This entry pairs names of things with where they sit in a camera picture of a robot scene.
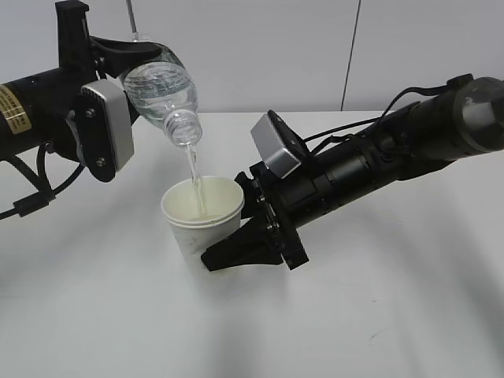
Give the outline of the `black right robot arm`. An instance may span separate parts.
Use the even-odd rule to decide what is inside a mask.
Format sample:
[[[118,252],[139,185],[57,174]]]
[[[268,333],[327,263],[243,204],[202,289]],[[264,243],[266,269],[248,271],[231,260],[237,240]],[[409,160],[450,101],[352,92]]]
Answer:
[[[314,148],[268,111],[251,131],[261,160],[241,172],[244,225],[208,247],[211,272],[308,261],[298,230],[396,181],[503,148],[503,82],[470,74],[414,87],[423,100],[317,135]]]

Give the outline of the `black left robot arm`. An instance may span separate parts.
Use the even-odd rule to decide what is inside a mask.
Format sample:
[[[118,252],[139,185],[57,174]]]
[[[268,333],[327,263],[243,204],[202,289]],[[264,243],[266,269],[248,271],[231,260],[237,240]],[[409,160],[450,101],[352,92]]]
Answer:
[[[81,1],[55,5],[58,67],[1,86],[1,158],[49,143],[77,161],[76,141],[66,123],[80,88],[99,77],[116,78],[161,54],[156,43],[123,42],[90,35]]]

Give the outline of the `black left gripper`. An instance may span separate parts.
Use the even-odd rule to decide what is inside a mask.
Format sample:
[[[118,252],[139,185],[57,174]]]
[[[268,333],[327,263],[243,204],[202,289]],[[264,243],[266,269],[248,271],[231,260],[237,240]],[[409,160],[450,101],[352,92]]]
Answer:
[[[81,1],[55,3],[57,15],[58,75],[62,81],[96,81],[124,72],[161,55],[152,42],[125,42],[89,34],[89,6]]]

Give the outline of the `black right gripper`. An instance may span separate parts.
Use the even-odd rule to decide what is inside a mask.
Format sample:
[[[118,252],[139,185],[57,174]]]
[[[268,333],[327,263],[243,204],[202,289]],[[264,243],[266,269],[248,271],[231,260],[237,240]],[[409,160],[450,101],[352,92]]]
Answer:
[[[242,188],[241,219],[262,215],[265,220],[249,220],[229,237],[208,247],[202,254],[210,271],[242,265],[281,265],[290,270],[309,261],[294,221],[282,203],[281,179],[260,161],[250,167],[252,178],[240,172],[234,181]]]

